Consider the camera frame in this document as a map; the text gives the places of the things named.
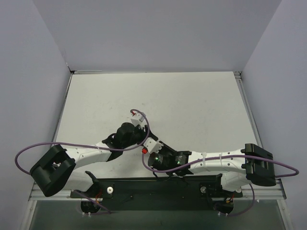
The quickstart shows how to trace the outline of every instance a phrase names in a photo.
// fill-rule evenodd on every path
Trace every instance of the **glass panel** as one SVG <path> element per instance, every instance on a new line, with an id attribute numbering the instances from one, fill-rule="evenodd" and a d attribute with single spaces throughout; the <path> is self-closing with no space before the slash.
<path id="1" fill-rule="evenodd" d="M 233 213 L 251 201 L 236 200 Z M 217 211 L 119 211 L 112 215 L 82 216 L 80 201 L 38 201 L 31 230 L 282 230 L 276 200 L 261 200 L 238 217 L 218 217 Z"/>

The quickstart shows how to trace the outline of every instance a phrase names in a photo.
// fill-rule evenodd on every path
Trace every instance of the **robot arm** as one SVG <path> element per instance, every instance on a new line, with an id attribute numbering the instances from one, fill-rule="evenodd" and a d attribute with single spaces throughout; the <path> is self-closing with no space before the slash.
<path id="1" fill-rule="evenodd" d="M 31 176 L 45 196 L 52 196 L 61 189 L 87 191 L 94 183 L 95 177 L 90 172 L 73 171 L 79 167 L 105 162 L 121 156 L 125 148 L 140 144 L 147 133 L 147 126 L 141 114 L 133 114 L 131 123 L 123 123 L 115 134 L 97 143 L 97 149 L 67 148 L 53 146 L 30 170 Z M 148 166 L 156 170 L 171 170 L 178 166 L 202 159 L 180 170 L 168 172 L 178 176 L 205 172 L 222 173 L 220 187 L 226 191 L 235 191 L 241 186 L 254 183 L 262 186 L 274 186 L 273 164 L 246 160 L 244 158 L 222 159 L 222 156 L 254 155 L 272 160 L 272 154 L 254 145 L 246 144 L 245 149 L 222 153 L 200 153 L 194 151 L 175 151 L 150 132 L 143 143 L 142 153 L 149 153 Z M 220 157 L 218 160 L 206 161 L 208 157 Z"/>

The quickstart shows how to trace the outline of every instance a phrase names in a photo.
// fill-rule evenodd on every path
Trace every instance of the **silver frame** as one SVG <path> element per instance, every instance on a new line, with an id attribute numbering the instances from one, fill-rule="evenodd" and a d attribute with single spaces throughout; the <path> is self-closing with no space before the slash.
<path id="1" fill-rule="evenodd" d="M 74 74 L 101 74 L 102 72 L 96 72 L 96 71 L 87 71 L 87 72 L 75 72 Z M 64 106 L 66 103 L 66 98 L 68 95 L 68 91 L 69 91 L 69 87 L 71 84 L 71 79 L 74 75 L 73 73 L 70 76 L 70 80 L 66 89 L 66 93 L 65 93 L 65 98 L 64 98 L 64 102 L 62 105 L 62 109 L 61 109 L 61 113 L 60 113 L 60 117 L 57 123 L 57 127 L 54 133 L 54 137 L 53 137 L 53 141 L 56 140 L 57 135 L 58 135 L 58 131 L 59 131 L 59 125 L 61 122 L 61 118 L 63 115 L 63 110 L 64 110 Z M 249 121 L 251 123 L 254 135 L 255 135 L 255 139 L 257 141 L 257 144 L 262 147 L 262 143 L 261 143 L 261 139 L 258 133 L 258 129 L 257 129 L 257 125 L 256 122 L 254 120 L 251 108 L 248 104 L 248 100 L 245 94 L 245 90 L 244 90 L 244 86 L 243 86 L 243 82 L 241 79 L 241 72 L 236 71 L 234 72 L 234 76 L 249 118 Z M 291 222 L 291 218 L 290 218 L 290 213 L 288 211 L 288 207 L 286 204 L 286 196 L 283 190 L 283 185 L 282 182 L 280 180 L 277 180 L 277 185 L 274 187 L 270 187 L 270 188 L 266 188 L 266 187 L 261 187 L 261 186 L 254 186 L 254 190 L 255 190 L 255 196 L 257 200 L 277 200 L 278 203 L 278 207 L 281 213 L 281 217 L 283 220 L 283 224 L 286 230 L 293 230 L 293 225 Z M 242 192 L 243 192 L 243 197 L 242 198 L 238 198 L 238 199 L 244 199 L 244 200 L 250 200 L 252 198 L 252 191 L 249 188 L 249 186 L 243 187 L 242 188 Z M 26 208 L 26 212 L 24 214 L 24 218 L 20 227 L 20 230 L 29 230 L 30 226 L 31 226 L 31 222 L 33 219 L 33 214 L 34 214 L 34 210 L 36 207 L 36 203 L 37 201 L 41 201 L 41 200 L 65 200 L 65 201 L 76 201 L 77 199 L 72 199 L 70 198 L 70 191 L 69 190 L 62 190 L 59 193 L 55 194 L 52 197 L 45 197 L 44 194 L 42 193 L 42 191 L 39 189 L 39 187 L 34 183 L 33 187 L 32 187 L 32 191 L 29 197 L 29 201 L 28 201 L 28 205 Z"/>

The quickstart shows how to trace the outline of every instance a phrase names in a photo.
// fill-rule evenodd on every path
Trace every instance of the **white wall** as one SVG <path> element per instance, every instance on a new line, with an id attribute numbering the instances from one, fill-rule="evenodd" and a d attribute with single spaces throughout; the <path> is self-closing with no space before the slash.
<path id="1" fill-rule="evenodd" d="M 72 70 L 238 71 L 281 0 L 34 0 Z"/>
<path id="2" fill-rule="evenodd" d="M 16 230 L 33 180 L 14 156 L 52 140 L 70 72 L 31 0 L 0 1 L 0 31 L 0 228 Z M 42 153 L 26 152 L 21 165 L 29 170 Z"/>
<path id="3" fill-rule="evenodd" d="M 306 0 L 282 1 L 242 77 L 264 147 L 301 172 L 283 179 L 296 229 L 307 224 L 306 9 Z"/>

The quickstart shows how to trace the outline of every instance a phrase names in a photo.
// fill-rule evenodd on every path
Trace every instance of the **wire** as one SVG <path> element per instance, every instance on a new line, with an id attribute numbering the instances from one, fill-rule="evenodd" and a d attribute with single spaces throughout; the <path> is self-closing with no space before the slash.
<path id="1" fill-rule="evenodd" d="M 100 198 L 101 195 L 102 195 L 102 189 L 99 190 L 99 193 L 98 193 L 98 194 L 96 195 L 96 197 L 95 197 L 95 200 L 96 200 L 97 203 L 99 203 L 99 202 L 97 201 L 97 199 Z"/>
<path id="2" fill-rule="evenodd" d="M 266 158 L 262 158 L 262 157 L 256 157 L 256 156 L 247 156 L 247 155 L 229 155 L 229 156 L 222 156 L 222 157 L 207 157 L 206 158 L 206 161 L 209 161 L 209 160 L 219 160 L 220 158 L 221 159 L 226 159 L 226 158 L 235 158 L 235 157 L 239 157 L 239 158 L 247 158 L 247 159 L 255 159 L 255 160 L 259 160 L 259 161 L 266 161 L 266 162 L 269 162 L 269 163 L 273 163 L 273 164 L 278 164 L 280 166 L 283 166 L 287 169 L 291 169 L 293 171 L 295 171 L 294 173 L 290 173 L 290 174 L 283 174 L 283 175 L 277 175 L 275 176 L 276 178 L 281 178 L 281 177 L 288 177 L 288 176 L 296 176 L 299 174 L 299 170 L 290 166 L 290 165 L 287 165 L 287 164 L 284 164 L 284 163 L 281 163 L 279 161 L 274 161 L 274 160 L 270 160 L 270 159 L 266 159 Z M 195 164 L 195 163 L 198 163 L 198 162 L 202 162 L 203 159 L 199 159 L 199 160 L 196 160 L 196 161 L 191 161 L 190 163 L 187 163 L 187 164 L 183 164 L 179 167 L 176 167 L 176 168 L 173 168 L 173 169 L 168 169 L 168 170 L 156 170 L 156 169 L 152 169 L 150 167 L 148 167 L 144 161 L 144 154 L 142 154 L 142 163 L 143 163 L 143 166 L 152 171 L 152 172 L 155 172 L 155 173 L 171 173 L 171 172 L 174 172 L 174 171 L 177 171 L 179 169 L 183 169 L 183 168 L 186 168 L 188 167 L 189 165 L 192 165 L 192 164 Z"/>
<path id="3" fill-rule="evenodd" d="M 82 196 L 83 198 L 85 198 L 85 199 L 91 201 L 93 204 L 98 205 L 99 207 L 103 208 L 105 211 L 108 212 L 108 214 L 112 214 L 112 212 L 111 212 L 109 209 L 107 209 L 105 206 L 101 205 L 100 203 L 97 203 L 96 201 L 94 201 L 94 200 L 92 200 L 91 198 L 87 197 L 87 196 L 84 195 L 83 193 L 78 192 L 78 191 L 76 191 L 76 190 L 72 190 L 72 192 L 75 193 L 75 194 L 77 194 L 77 195 L 79 195 L 79 196 Z"/>
<path id="4" fill-rule="evenodd" d="M 226 215 L 223 212 L 220 212 L 220 214 L 222 214 L 223 216 L 227 216 L 227 217 L 237 217 L 237 216 L 240 216 L 240 215 L 246 213 L 247 211 L 249 211 L 254 206 L 254 204 L 255 204 L 255 191 L 254 191 L 254 188 L 253 188 L 253 186 L 251 184 L 249 184 L 249 186 L 250 186 L 251 191 L 253 193 L 253 199 L 251 201 L 251 204 L 247 208 L 245 208 L 244 210 L 242 210 L 240 212 L 234 213 L 234 214 L 227 214 Z"/>
<path id="5" fill-rule="evenodd" d="M 134 150 L 134 149 L 138 148 L 139 146 L 141 146 L 141 145 L 146 141 L 146 139 L 149 137 L 149 134 L 150 134 L 150 127 L 149 127 L 149 121 L 148 121 L 146 115 L 145 115 L 143 112 L 141 112 L 140 110 L 137 110 L 137 109 L 131 109 L 131 110 L 130 110 L 131 113 L 132 113 L 133 111 L 136 111 L 136 112 L 138 112 L 139 114 L 141 114 L 141 115 L 143 116 L 143 118 L 145 119 L 146 124 L 147 124 L 147 133 L 146 133 L 146 137 L 144 138 L 144 140 L 143 140 L 140 144 L 138 144 L 138 145 L 136 145 L 136 146 L 134 146 L 134 147 L 131 147 L 131 148 L 128 148 L 128 149 L 113 149 L 113 148 L 106 148 L 106 147 L 98 147 L 98 146 L 96 146 L 96 145 L 95 145 L 95 146 L 92 146 L 92 145 L 82 145 L 82 144 L 73 144 L 73 143 L 57 142 L 57 141 L 41 142 L 41 143 L 37 143 L 37 144 L 34 144 L 34 145 L 30 145 L 30 146 L 28 146 L 28 147 L 26 147 L 26 148 L 20 150 L 20 151 L 16 154 L 16 156 L 15 156 L 15 164 L 16 164 L 17 168 L 18 168 L 20 171 L 24 172 L 25 174 L 30 175 L 30 173 L 29 173 L 27 170 L 23 169 L 23 168 L 20 166 L 20 164 L 18 163 L 18 157 L 19 157 L 20 154 L 22 154 L 23 152 L 25 152 L 25 151 L 27 151 L 27 150 L 29 150 L 29 149 L 31 149 L 31 148 L 34 148 L 34 147 L 37 147 L 37 146 L 42 146 L 42 145 L 67 145 L 67 146 L 82 147 L 82 148 L 90 148 L 90 149 L 100 149 L 100 150 L 108 150 L 108 151 L 129 151 L 129 150 Z"/>
<path id="6" fill-rule="evenodd" d="M 226 203 L 229 203 L 230 201 L 233 201 L 235 197 L 235 193 L 232 194 L 231 198 L 229 200 L 226 201 Z"/>
<path id="7" fill-rule="evenodd" d="M 157 175 L 157 174 L 155 174 L 155 172 L 153 172 L 153 175 L 155 176 L 155 178 L 157 179 L 157 181 L 159 181 L 159 180 L 160 180 L 160 178 L 158 177 L 158 175 Z"/>
<path id="8" fill-rule="evenodd" d="M 163 180 L 163 181 L 168 181 L 169 179 L 171 179 L 173 177 L 173 175 L 169 176 L 167 179 Z"/>

